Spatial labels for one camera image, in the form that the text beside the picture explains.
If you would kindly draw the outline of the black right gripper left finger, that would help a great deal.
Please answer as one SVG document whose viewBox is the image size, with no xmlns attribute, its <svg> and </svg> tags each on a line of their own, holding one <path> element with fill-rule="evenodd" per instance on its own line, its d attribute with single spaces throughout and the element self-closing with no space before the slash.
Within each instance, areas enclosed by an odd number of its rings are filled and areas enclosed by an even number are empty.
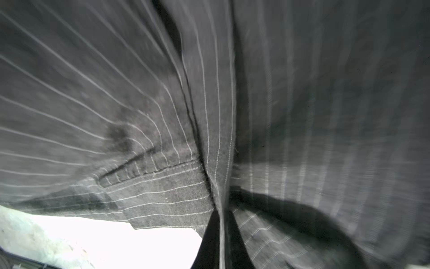
<svg viewBox="0 0 430 269">
<path fill-rule="evenodd" d="M 219 225 L 219 213 L 215 210 L 211 214 L 191 269 L 219 269 Z"/>
</svg>

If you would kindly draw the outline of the dark grey pinstripe shirt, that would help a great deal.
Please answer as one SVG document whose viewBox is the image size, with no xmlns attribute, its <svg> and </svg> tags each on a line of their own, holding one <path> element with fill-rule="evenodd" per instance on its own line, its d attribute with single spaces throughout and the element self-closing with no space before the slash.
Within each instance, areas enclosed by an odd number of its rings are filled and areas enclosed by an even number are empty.
<svg viewBox="0 0 430 269">
<path fill-rule="evenodd" d="M 2 1 L 1 205 L 428 265 L 430 3 Z"/>
</svg>

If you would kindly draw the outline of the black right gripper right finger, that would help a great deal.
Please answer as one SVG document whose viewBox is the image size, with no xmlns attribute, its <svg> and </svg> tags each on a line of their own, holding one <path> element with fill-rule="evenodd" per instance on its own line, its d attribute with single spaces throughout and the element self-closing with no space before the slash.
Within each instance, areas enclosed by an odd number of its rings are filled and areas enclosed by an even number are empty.
<svg viewBox="0 0 430 269">
<path fill-rule="evenodd" d="M 239 226 L 231 210 L 225 217 L 225 265 L 227 269 L 255 269 L 248 255 Z"/>
</svg>

